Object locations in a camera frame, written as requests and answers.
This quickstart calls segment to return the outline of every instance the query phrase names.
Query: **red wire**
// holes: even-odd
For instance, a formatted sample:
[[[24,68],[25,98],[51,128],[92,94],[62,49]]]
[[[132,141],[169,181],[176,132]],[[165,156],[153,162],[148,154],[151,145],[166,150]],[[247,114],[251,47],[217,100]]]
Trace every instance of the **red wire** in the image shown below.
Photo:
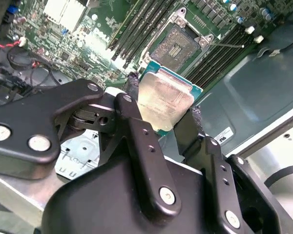
[[[18,44],[20,44],[20,41],[19,41],[19,40],[17,40],[17,41],[14,42],[14,43],[9,43],[9,44],[6,44],[6,45],[1,45],[1,44],[0,44],[0,48],[14,47],[14,46],[16,46],[16,45],[18,45]]]

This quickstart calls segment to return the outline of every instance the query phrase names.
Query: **capacitor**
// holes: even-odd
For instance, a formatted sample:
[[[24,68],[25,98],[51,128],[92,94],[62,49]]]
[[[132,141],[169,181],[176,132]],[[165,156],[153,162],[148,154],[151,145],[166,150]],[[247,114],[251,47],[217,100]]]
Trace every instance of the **capacitor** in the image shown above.
[[[18,17],[18,18],[15,18],[13,20],[13,23],[14,24],[21,24],[21,23],[26,23],[27,22],[27,19],[26,17],[22,16],[22,17]]]
[[[238,24],[242,24],[243,23],[243,18],[242,17],[240,17],[240,16],[237,16],[236,17],[236,22],[238,23]]]
[[[236,11],[236,4],[230,4],[230,6],[229,6],[229,10],[230,11]]]
[[[96,20],[98,19],[98,16],[97,16],[96,14],[93,14],[93,15],[91,16],[91,18],[92,18],[93,21],[96,21]]]
[[[265,8],[265,7],[262,7],[259,9],[259,13],[262,15],[262,16],[266,16],[269,14],[269,9]]]
[[[84,46],[83,41],[80,40],[79,42],[77,42],[77,46],[78,46],[79,48],[82,48],[82,47]]]
[[[265,20],[267,21],[271,21],[272,20],[272,14],[267,14],[265,17],[264,17]]]

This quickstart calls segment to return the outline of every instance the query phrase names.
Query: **screw hole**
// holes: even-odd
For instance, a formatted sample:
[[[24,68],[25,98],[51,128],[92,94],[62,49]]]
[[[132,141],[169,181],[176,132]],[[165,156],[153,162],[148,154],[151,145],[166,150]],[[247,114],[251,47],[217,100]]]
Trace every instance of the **screw hole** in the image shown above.
[[[223,179],[223,182],[225,183],[225,185],[230,185],[229,182],[226,179]]]
[[[148,135],[148,130],[147,129],[143,129],[142,132],[143,132],[144,135]]]
[[[100,124],[101,126],[106,125],[107,122],[108,122],[108,118],[107,118],[107,117],[101,117],[101,118],[99,118],[99,124]]]
[[[154,153],[155,152],[154,147],[151,146],[151,145],[148,146],[148,149],[147,150],[149,150],[151,153]]]
[[[227,169],[224,166],[220,166],[221,169],[223,169],[224,172],[227,171]]]

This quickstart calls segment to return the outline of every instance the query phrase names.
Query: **white connector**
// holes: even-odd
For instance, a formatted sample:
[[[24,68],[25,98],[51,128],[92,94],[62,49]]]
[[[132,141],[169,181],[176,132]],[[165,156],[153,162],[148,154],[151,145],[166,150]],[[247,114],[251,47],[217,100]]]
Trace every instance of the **white connector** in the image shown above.
[[[25,46],[26,43],[27,43],[27,39],[26,39],[26,37],[21,37],[21,38],[20,38],[19,47],[23,47],[23,46]]]
[[[264,40],[264,37],[262,35],[259,35],[258,37],[254,38],[254,42],[257,44],[261,43]]]
[[[247,29],[245,29],[245,32],[247,34],[252,34],[255,31],[255,28],[253,26],[248,27]]]

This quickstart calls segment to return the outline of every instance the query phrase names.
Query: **circuit board component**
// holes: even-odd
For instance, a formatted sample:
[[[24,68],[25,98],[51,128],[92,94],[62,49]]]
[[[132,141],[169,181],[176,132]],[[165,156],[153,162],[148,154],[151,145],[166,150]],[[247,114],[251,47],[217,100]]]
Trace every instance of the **circuit board component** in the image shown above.
[[[179,26],[173,26],[150,56],[163,66],[177,72],[198,48],[198,43]]]

